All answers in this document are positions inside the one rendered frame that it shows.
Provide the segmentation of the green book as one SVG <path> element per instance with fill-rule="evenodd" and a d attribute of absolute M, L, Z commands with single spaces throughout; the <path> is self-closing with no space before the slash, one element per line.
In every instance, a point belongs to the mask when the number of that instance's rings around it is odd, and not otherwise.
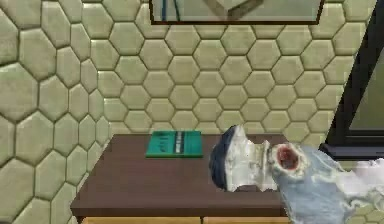
<path fill-rule="evenodd" d="M 147 158 L 201 158 L 203 156 L 201 132 L 154 131 L 145 156 Z"/>

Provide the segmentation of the dark brown wooden cabinet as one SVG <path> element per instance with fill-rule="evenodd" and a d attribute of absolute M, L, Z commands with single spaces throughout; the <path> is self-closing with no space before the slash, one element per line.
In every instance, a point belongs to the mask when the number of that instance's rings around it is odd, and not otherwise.
<path fill-rule="evenodd" d="M 86 217 L 241 217 L 284 222 L 276 192 L 227 193 L 216 188 L 208 164 L 218 134 L 202 137 L 201 158 L 152 159 L 145 156 L 150 137 L 116 134 L 71 204 Z"/>

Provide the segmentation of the white and blue shark toy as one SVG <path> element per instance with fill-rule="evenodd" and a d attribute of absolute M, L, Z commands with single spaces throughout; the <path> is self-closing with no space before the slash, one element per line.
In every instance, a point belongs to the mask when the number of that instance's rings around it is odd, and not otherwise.
<path fill-rule="evenodd" d="M 234 125 L 213 147 L 209 169 L 216 187 L 226 192 L 244 186 L 278 191 L 292 224 L 346 224 L 367 205 L 384 212 L 384 158 L 359 161 L 347 171 L 318 149 L 256 144 Z"/>

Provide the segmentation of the black framed window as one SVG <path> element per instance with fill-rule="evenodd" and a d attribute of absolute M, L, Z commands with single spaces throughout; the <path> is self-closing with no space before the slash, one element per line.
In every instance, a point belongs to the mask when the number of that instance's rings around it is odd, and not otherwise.
<path fill-rule="evenodd" d="M 379 56 L 384 49 L 384 0 L 377 0 L 326 140 L 319 150 L 334 160 L 384 157 L 384 128 L 351 129 Z"/>

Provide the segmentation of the brown framed wall picture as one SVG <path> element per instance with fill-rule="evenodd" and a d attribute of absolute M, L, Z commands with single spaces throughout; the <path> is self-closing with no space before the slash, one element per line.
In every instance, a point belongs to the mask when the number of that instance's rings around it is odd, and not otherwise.
<path fill-rule="evenodd" d="M 325 0 L 149 0 L 152 25 L 317 25 Z"/>

